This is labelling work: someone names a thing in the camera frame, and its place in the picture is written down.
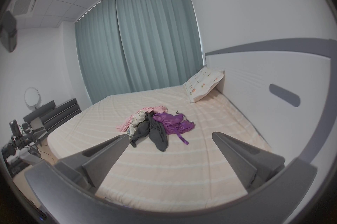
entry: gray oval handle slot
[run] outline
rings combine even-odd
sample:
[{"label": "gray oval handle slot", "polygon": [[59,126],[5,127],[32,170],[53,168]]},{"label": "gray oval handle slot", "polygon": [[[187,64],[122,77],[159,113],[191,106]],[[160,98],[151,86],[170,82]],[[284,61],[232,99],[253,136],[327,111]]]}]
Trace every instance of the gray oval handle slot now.
[{"label": "gray oval handle slot", "polygon": [[297,94],[290,92],[275,84],[270,84],[269,91],[270,93],[276,95],[282,100],[285,100],[287,103],[291,104],[292,106],[298,107],[301,104],[301,99]]}]

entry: floor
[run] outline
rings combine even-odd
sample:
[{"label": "floor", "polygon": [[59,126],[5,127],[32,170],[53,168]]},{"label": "floor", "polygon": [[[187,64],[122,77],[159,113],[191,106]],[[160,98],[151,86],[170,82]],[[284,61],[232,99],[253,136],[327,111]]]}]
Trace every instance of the floor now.
[{"label": "floor", "polygon": [[[57,158],[54,156],[54,154],[50,151],[49,146],[47,144],[47,139],[45,139],[42,142],[42,146],[37,146],[41,153],[41,158],[48,161],[50,164],[54,165],[57,162]],[[24,196],[28,198],[36,207],[40,207],[40,203],[35,197],[33,191],[29,187],[26,178],[25,178],[25,172],[32,168],[32,166],[28,166],[21,172],[19,172],[14,178],[13,182],[16,184],[18,189],[23,193]]]}]

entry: black garment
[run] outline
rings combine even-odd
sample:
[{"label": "black garment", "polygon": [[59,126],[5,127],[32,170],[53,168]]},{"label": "black garment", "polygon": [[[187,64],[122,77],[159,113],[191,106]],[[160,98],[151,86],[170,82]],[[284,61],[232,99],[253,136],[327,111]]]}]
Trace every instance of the black garment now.
[{"label": "black garment", "polygon": [[150,139],[160,151],[165,151],[169,143],[167,142],[166,131],[162,123],[155,121],[152,117],[154,112],[146,113],[145,120],[139,123],[136,132],[130,138],[130,144],[136,147],[139,138],[149,135]]}]

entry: striped bed sheet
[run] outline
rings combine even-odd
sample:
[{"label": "striped bed sheet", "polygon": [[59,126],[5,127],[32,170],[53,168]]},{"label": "striped bed sheet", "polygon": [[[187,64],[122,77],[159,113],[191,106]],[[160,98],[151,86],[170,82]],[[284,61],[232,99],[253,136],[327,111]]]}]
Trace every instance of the striped bed sheet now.
[{"label": "striped bed sheet", "polygon": [[168,135],[168,148],[159,151],[149,137],[127,147],[96,195],[147,211],[181,212],[214,207],[247,194],[212,140],[219,131],[271,151],[252,124],[213,89],[190,103],[183,86],[108,96],[57,128],[48,136],[50,150],[64,158],[120,135],[116,125],[147,106],[164,105],[183,113],[195,128],[182,136]]}]

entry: ceiling air conditioner vent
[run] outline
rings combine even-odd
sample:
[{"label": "ceiling air conditioner vent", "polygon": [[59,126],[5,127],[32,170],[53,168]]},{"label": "ceiling air conditioner vent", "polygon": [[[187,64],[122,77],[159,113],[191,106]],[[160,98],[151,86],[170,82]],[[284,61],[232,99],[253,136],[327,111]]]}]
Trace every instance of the ceiling air conditioner vent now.
[{"label": "ceiling air conditioner vent", "polygon": [[11,13],[15,18],[32,17],[37,0],[13,0],[11,3]]}]

